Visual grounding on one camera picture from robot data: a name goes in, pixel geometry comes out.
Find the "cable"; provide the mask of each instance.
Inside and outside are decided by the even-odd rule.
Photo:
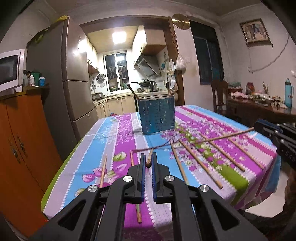
[[[270,66],[271,64],[273,64],[273,63],[274,63],[274,62],[275,62],[275,61],[281,56],[281,54],[284,52],[284,50],[286,49],[286,47],[287,47],[287,45],[288,45],[289,38],[290,38],[290,34],[288,34],[287,42],[286,42],[286,44],[285,44],[283,50],[279,53],[279,55],[278,55],[278,56],[277,56],[272,62],[270,62],[268,65],[266,65],[266,66],[264,66],[264,67],[262,67],[262,68],[260,68],[260,69],[252,70],[251,55],[250,55],[250,51],[249,51],[249,58],[250,58],[250,65],[251,65],[251,67],[250,67],[250,69],[248,69],[248,71],[249,71],[250,73],[254,73],[254,72],[257,72],[257,71],[261,71],[261,70],[267,68],[268,66]]]

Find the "framed picture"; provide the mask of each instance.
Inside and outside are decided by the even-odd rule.
[[[240,23],[248,47],[272,45],[262,19],[254,19]]]

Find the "silver screw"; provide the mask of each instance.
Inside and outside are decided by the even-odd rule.
[[[98,190],[98,187],[96,185],[90,185],[87,190],[89,192],[95,192],[96,190]]]
[[[124,176],[123,180],[127,183],[129,183],[133,178],[131,176]]]
[[[166,176],[165,179],[166,179],[168,182],[172,182],[172,181],[175,180],[174,176],[171,176],[171,175]]]
[[[201,185],[200,186],[200,190],[202,191],[202,192],[207,192],[207,191],[209,191],[209,186],[207,186],[207,185]]]

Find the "floral tablecloth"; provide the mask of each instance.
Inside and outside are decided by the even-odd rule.
[[[143,135],[139,113],[131,113],[98,120],[87,135],[69,155],[53,179],[42,200],[42,211],[51,218],[70,203],[86,187],[99,185],[103,157],[107,155],[104,186],[127,174],[131,166],[130,150],[154,147],[171,137],[183,140],[206,137],[247,129],[245,126],[203,108],[189,105],[175,108],[176,128],[171,131]],[[242,172],[209,143],[196,145],[196,154],[210,169],[215,179],[223,184],[220,189],[195,159],[181,146],[176,147],[189,184],[198,187],[209,185],[235,208],[247,208],[258,204],[275,191],[279,178],[280,160],[276,148],[269,139],[250,132],[235,137],[245,150],[265,166],[258,167],[246,154],[227,139],[216,140],[244,168]],[[166,165],[171,175],[182,179],[170,145],[156,149],[158,163]],[[135,164],[141,153],[134,153]],[[155,204],[152,194],[151,170],[146,169],[145,199],[140,205],[142,223],[137,222],[134,204],[127,204],[124,238],[128,240],[172,240],[172,216],[170,204]]]

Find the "blue plastic basket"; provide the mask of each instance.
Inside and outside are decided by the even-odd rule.
[[[138,100],[143,134],[153,134],[175,128],[173,96]]]

